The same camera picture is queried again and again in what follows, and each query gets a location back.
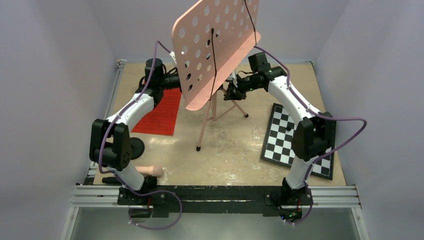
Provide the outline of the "black microphone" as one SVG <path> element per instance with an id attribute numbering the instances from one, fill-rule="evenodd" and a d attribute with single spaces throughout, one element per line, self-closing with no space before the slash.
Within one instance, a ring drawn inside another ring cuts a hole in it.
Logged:
<path id="1" fill-rule="evenodd" d="M 105 184 L 105 185 L 114 185 L 114 186 L 121 185 L 121 182 L 116 177 L 112 177 L 112 176 L 110 176 L 110 177 L 104 177 L 101 180 L 101 183 L 102 184 Z"/>

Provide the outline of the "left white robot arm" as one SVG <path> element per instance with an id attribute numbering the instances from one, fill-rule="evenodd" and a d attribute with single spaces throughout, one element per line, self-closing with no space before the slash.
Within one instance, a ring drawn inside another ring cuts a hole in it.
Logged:
<path id="1" fill-rule="evenodd" d="M 89 159 L 98 164 L 101 173 L 114 174 L 138 205 L 148 201 L 149 189 L 157 184 L 160 171 L 154 166 L 146 170 L 136 168 L 132 161 L 142 156 L 145 144 L 130 133 L 159 105 L 165 90 L 181 88 L 177 67 L 167 71 L 159 58 L 147 60 L 144 70 L 145 76 L 131 100 L 115 114 L 92 123 L 89 146 Z"/>

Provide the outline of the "black microphone stand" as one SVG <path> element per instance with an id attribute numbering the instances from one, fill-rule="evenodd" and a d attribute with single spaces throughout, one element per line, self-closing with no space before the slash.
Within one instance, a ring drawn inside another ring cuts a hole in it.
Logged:
<path id="1" fill-rule="evenodd" d="M 138 159 L 142 156 L 142 154 L 145 151 L 145 144 L 144 142 L 137 137 L 131 137 L 130 138 L 131 143 L 131 160 Z"/>

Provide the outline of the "black white chessboard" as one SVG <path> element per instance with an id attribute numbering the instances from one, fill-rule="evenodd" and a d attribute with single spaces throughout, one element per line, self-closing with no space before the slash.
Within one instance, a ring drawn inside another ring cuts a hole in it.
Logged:
<path id="1" fill-rule="evenodd" d="M 287 129 L 288 125 L 294 127 L 294 121 L 287 110 L 278 103 L 271 107 L 267 130 L 264 136 L 260 159 L 266 162 L 291 168 L 295 153 L 292 149 L 293 128 Z M 312 168 L 311 174 L 326 180 L 332 180 L 334 175 L 335 154 L 318 161 Z"/>

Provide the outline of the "aluminium frame rail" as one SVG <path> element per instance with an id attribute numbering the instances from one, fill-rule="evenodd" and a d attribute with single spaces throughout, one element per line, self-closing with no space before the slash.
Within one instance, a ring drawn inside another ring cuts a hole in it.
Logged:
<path id="1" fill-rule="evenodd" d="M 247 94 L 234 108 L 217 96 L 217 120 L 203 124 L 206 109 L 190 111 L 180 102 L 172 135 L 136 133 L 145 142 L 137 166 L 162 167 L 161 185 L 276 187 L 289 173 L 286 166 L 262 159 L 272 106 L 277 99 L 262 89 Z M 78 213 L 69 226 L 72 240 L 358 240 L 359 199 L 351 194 L 338 158 L 331 180 L 311 176 L 315 209 L 296 227 L 277 216 L 259 213 L 183 213 L 144 219 L 148 230 L 129 224 L 128 207 L 119 206 L 115 185 L 104 185 L 97 172 L 93 185 L 80 185 L 71 199 Z"/>

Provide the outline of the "pink tripod music stand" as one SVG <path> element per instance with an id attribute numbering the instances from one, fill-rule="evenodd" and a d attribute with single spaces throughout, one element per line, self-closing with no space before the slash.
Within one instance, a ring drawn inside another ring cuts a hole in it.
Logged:
<path id="1" fill-rule="evenodd" d="M 174 23 L 171 39 L 185 108 L 207 106 L 216 116 L 216 92 L 261 39 L 259 1 L 199 0 Z"/>

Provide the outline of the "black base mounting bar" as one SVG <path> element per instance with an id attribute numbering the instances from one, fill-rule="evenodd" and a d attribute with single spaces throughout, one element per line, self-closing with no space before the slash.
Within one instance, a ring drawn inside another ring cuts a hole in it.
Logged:
<path id="1" fill-rule="evenodd" d="M 303 192 L 286 197 L 281 186 L 159 185 L 148 193 L 149 196 L 138 196 L 120 187 L 117 204 L 130 208 L 149 207 L 154 218 L 179 212 L 294 218 L 302 208 L 311 205 L 310 194 Z"/>

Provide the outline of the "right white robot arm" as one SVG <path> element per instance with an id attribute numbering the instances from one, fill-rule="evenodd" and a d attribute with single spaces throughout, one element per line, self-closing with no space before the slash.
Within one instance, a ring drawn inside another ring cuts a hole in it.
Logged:
<path id="1" fill-rule="evenodd" d="M 288 70 L 268 62 L 264 52 L 248 57 L 251 75 L 239 75 L 228 84 L 224 100 L 240 101 L 247 93 L 264 89 L 275 97 L 294 121 L 291 148 L 294 159 L 290 171 L 283 178 L 278 198 L 288 204 L 294 203 L 306 193 L 306 181 L 311 174 L 313 161 L 326 154 L 334 143 L 335 121 L 329 112 L 320 112 L 307 102 L 295 97 L 295 87 L 287 82 Z"/>

